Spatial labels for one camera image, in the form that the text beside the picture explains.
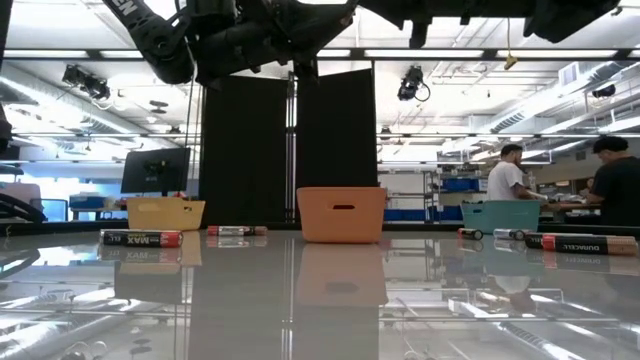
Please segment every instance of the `black curtain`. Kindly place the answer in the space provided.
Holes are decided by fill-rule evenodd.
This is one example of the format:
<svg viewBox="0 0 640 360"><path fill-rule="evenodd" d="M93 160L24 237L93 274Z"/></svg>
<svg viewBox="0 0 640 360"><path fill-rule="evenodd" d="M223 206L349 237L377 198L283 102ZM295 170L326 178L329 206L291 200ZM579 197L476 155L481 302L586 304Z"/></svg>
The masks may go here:
<svg viewBox="0 0 640 360"><path fill-rule="evenodd" d="M378 186L373 70L300 81L296 187Z"/></svg>
<svg viewBox="0 0 640 360"><path fill-rule="evenodd" d="M7 44L7 32L9 31L9 19L11 18L11 6L13 0L0 1L0 70L4 59L4 48Z"/></svg>
<svg viewBox="0 0 640 360"><path fill-rule="evenodd" d="M231 76L207 90L202 119L203 226L285 220L287 81Z"/></svg>

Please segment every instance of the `ceiling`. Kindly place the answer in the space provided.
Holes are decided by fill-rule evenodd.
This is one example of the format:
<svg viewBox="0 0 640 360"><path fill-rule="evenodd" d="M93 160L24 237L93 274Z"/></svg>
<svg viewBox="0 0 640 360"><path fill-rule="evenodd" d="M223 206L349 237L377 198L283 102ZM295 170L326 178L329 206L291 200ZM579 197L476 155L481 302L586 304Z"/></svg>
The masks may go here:
<svg viewBox="0 0 640 360"><path fill-rule="evenodd" d="M146 2L165 18L175 12L173 0ZM510 34L510 44L514 48L633 48L640 44L640 35L636 31L637 20L632 11L625 10L619 16L607 14L562 43L550 44L535 36L523 38L522 19L476 18L468 26L461 26L458 19L438 18L429 27L426 47L506 48ZM329 47L406 48L410 34L410 23L401 31L378 15L359 9L354 24L335 38ZM99 0L14 0L7 49L134 49L134 46L124 27ZM68 89L61 81L69 62L12 61L9 56L7 58L3 74L14 68L33 76L37 81L52 85L64 92L58 95L60 98L57 101L68 101L67 97L85 102L90 100L78 90ZM179 126L184 132L187 120L189 132L198 131L195 123L199 118L198 104L202 90L199 85L163 84L142 61L76 61L74 64L107 79L112 94L115 94L109 101L94 102L91 110L82 109L85 113L107 114L112 121L122 121L123 126L131 124L129 132L164 133L171 126ZM503 68L503 62L379 61L374 65L377 122L380 127L391 127L394 132L470 132L476 128L473 119L492 119L496 114L534 96L554 84L558 80L558 71L568 64L562 61L522 61L507 71ZM401 102L397 98L400 81L412 65L422 67L425 83L430 86L431 97L427 102ZM321 61L320 74L368 67L371 67L368 61ZM268 64L263 66L258 75L249 71L238 75L285 79L291 70L290 65ZM625 94L619 92L618 99L622 95L635 93L630 78L635 78L635 73L621 79L627 84L628 91ZM149 104L151 100L169 104L166 114L153 114L151 110L154 107ZM561 122L589 110L584 106L585 101L602 106L615 99L598 100L597 103L594 100L566 97L565 101L545 109L538 116L544 118L544 124L549 123L549 118ZM442 144L443 141L437 139L435 143ZM157 145L167 144L170 145L170 142L164 140ZM400 147L406 148L407 145L412 145L412 142L403 143Z"/></svg>

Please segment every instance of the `orange plastic bin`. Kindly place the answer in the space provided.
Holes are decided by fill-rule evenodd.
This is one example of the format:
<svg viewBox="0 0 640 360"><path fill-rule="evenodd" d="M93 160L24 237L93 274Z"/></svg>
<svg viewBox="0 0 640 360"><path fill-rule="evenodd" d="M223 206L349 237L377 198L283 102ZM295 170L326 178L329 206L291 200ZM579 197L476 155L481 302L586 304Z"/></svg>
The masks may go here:
<svg viewBox="0 0 640 360"><path fill-rule="evenodd" d="M377 243L385 191L379 187L298 189L302 236L319 243Z"/></svg>

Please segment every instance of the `white shirt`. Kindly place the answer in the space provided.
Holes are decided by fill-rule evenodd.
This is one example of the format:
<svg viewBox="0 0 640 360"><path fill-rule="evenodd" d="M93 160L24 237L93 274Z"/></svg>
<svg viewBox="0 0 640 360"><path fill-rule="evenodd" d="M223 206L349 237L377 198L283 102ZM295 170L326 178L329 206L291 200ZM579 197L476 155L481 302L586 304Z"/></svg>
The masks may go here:
<svg viewBox="0 0 640 360"><path fill-rule="evenodd" d="M489 173L487 195L489 200L518 200L513 192L516 184L522 182L522 170L515 164L501 161Z"/></svg>

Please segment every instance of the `man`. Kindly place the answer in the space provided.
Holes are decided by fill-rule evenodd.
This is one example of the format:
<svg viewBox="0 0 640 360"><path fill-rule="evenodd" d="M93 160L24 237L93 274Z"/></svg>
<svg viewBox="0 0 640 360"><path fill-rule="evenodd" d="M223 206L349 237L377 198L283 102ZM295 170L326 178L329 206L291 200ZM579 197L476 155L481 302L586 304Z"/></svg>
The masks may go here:
<svg viewBox="0 0 640 360"><path fill-rule="evenodd" d="M489 173L488 200L533 199L522 181L522 146L510 144L500 151L500 162Z"/></svg>
<svg viewBox="0 0 640 360"><path fill-rule="evenodd" d="M589 204L600 204L602 225L640 226L640 160L628 152L627 140L605 136L593 145L603 165L596 172Z"/></svg>

